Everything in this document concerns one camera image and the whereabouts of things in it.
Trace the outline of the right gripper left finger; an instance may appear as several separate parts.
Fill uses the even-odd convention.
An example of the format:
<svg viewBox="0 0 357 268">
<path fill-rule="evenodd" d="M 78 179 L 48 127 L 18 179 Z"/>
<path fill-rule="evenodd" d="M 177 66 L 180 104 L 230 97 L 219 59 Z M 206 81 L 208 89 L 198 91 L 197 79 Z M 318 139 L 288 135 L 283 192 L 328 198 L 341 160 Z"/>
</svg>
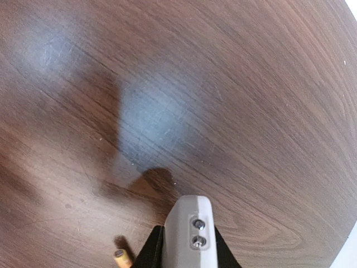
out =
<svg viewBox="0 0 357 268">
<path fill-rule="evenodd" d="M 136 257 L 134 268 L 161 268 L 164 242 L 164 226 L 155 226 Z"/>
</svg>

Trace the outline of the orange AA battery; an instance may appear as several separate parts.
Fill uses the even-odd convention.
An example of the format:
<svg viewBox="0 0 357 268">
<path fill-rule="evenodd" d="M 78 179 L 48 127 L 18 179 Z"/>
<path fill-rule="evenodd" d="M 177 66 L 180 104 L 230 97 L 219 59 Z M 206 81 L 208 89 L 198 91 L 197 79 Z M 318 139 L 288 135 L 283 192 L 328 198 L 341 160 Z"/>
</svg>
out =
<svg viewBox="0 0 357 268">
<path fill-rule="evenodd" d="M 133 265 L 132 259 L 125 249 L 116 250 L 114 260 L 119 268 L 131 268 Z"/>
</svg>

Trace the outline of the white remote control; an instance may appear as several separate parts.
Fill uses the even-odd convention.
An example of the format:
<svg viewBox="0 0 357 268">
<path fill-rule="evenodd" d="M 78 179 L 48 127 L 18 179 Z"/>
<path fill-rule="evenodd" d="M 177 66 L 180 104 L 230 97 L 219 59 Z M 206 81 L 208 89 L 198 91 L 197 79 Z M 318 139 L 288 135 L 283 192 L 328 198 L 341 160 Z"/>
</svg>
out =
<svg viewBox="0 0 357 268">
<path fill-rule="evenodd" d="M 184 195 L 164 223 L 162 267 L 218 267 L 213 209 L 208 197 Z"/>
</svg>

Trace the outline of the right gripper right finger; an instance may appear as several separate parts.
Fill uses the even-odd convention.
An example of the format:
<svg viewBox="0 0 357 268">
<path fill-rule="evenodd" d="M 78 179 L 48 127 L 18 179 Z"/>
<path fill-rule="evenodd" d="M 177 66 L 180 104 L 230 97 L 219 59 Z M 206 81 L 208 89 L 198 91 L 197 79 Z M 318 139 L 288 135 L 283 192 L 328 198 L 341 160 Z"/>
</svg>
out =
<svg viewBox="0 0 357 268">
<path fill-rule="evenodd" d="M 232 254 L 217 227 L 215 227 L 215 238 L 218 256 L 218 268 L 242 268 Z"/>
</svg>

